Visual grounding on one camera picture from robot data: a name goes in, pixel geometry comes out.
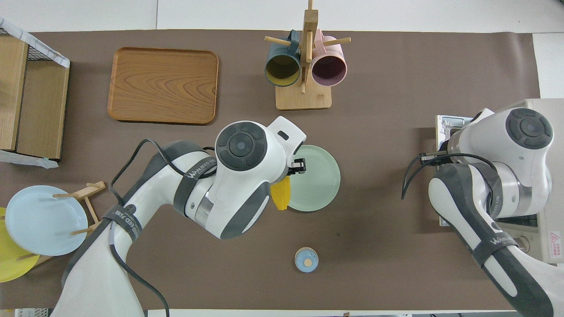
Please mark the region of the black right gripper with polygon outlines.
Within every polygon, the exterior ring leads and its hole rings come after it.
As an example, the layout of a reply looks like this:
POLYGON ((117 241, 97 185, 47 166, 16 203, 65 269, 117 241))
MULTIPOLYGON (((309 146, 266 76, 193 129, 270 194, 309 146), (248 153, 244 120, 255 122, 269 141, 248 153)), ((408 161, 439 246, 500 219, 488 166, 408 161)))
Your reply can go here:
POLYGON ((420 164, 421 166, 440 166, 450 163, 450 158, 447 156, 449 153, 447 151, 437 151, 437 152, 424 152, 420 154, 420 164))

